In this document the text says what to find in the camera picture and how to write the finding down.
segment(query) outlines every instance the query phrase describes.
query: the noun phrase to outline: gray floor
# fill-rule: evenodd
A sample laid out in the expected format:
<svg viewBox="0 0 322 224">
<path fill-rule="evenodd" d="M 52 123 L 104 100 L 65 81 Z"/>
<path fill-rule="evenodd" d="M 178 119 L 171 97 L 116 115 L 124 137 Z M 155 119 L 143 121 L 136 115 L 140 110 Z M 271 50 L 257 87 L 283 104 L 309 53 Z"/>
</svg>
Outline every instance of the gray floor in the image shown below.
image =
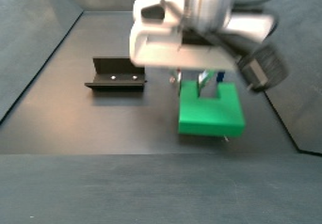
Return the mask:
<svg viewBox="0 0 322 224">
<path fill-rule="evenodd" d="M 84 13 L 0 126 L 0 152 L 294 152 L 266 97 L 247 92 L 234 72 L 226 81 L 236 82 L 247 129 L 228 142 L 178 135 L 178 94 L 168 83 L 168 70 L 146 70 L 142 94 L 94 93 L 84 87 L 96 74 L 92 56 L 128 56 L 131 26 L 131 12 Z"/>
</svg>

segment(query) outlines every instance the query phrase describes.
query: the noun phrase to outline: black component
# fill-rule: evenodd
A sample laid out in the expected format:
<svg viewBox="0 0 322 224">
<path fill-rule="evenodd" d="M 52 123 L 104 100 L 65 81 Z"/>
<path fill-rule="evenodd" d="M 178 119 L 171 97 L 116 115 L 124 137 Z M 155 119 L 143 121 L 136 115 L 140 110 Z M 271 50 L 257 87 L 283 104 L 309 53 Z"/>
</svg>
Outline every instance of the black component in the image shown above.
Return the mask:
<svg viewBox="0 0 322 224">
<path fill-rule="evenodd" d="M 254 13 L 254 14 L 263 14 L 265 9 L 262 7 L 234 7 L 231 10 L 232 13 Z"/>
<path fill-rule="evenodd" d="M 226 72 L 219 71 L 219 72 L 216 73 L 216 82 L 218 82 L 218 83 L 223 83 L 223 82 L 224 82 L 224 78 L 226 78 Z"/>
<path fill-rule="evenodd" d="M 94 90 L 144 88 L 144 68 L 136 67 L 128 57 L 94 57 L 96 77 L 86 83 Z"/>
<path fill-rule="evenodd" d="M 286 79 L 287 67 L 271 45 L 261 45 L 235 34 L 218 36 L 235 54 L 242 56 L 238 68 L 251 90 L 265 91 Z"/>
<path fill-rule="evenodd" d="M 164 14 L 162 4 L 156 4 L 140 10 L 142 20 L 144 22 L 163 22 Z"/>
</svg>

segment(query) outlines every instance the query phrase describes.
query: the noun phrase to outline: black metal bracket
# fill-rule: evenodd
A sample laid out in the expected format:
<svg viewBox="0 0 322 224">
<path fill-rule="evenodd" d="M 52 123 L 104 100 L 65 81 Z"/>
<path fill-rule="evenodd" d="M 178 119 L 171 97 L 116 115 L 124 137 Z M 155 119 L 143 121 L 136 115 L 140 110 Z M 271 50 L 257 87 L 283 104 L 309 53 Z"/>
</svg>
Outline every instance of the black metal bracket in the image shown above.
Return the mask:
<svg viewBox="0 0 322 224">
<path fill-rule="evenodd" d="M 96 77 L 86 87 L 94 90 L 139 89 L 146 83 L 144 68 L 136 67 L 128 57 L 94 57 Z"/>
</svg>

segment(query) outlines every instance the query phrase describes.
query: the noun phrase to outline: green object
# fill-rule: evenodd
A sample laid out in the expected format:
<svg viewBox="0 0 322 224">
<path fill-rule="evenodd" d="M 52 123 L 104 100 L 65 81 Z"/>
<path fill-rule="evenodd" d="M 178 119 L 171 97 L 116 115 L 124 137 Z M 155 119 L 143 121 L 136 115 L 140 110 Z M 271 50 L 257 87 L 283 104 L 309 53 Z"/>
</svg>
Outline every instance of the green object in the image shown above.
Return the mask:
<svg viewBox="0 0 322 224">
<path fill-rule="evenodd" d="M 246 128 L 238 92 L 232 83 L 218 84 L 216 98 L 200 98 L 198 83 L 182 82 L 179 133 L 239 136 Z"/>
</svg>

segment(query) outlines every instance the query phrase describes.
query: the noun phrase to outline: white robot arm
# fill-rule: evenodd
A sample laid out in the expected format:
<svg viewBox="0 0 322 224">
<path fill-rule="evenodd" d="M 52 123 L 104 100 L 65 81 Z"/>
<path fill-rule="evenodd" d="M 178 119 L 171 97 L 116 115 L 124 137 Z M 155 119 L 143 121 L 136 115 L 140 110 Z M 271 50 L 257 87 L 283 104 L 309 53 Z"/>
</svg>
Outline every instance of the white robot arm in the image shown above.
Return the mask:
<svg viewBox="0 0 322 224">
<path fill-rule="evenodd" d="M 234 0 L 136 0 L 130 57 L 138 66 L 214 71 L 236 70 L 236 58 L 222 44 L 184 44 L 184 32 L 202 37 L 214 32 L 262 43 L 274 27 L 267 14 L 231 12 Z M 258 86 L 269 82 L 257 62 L 247 65 Z"/>
</svg>

